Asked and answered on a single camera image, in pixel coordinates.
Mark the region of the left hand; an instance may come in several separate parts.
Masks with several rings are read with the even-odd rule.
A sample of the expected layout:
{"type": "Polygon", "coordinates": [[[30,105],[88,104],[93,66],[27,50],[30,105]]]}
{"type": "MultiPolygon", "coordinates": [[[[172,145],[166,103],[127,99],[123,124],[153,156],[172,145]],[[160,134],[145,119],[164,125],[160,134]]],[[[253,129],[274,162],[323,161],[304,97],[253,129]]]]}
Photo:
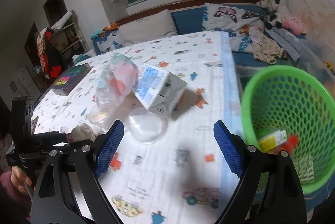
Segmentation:
{"type": "Polygon", "coordinates": [[[17,166],[12,167],[10,179],[15,188],[17,189],[23,189],[26,187],[26,185],[32,185],[31,179],[22,169],[17,166]]]}

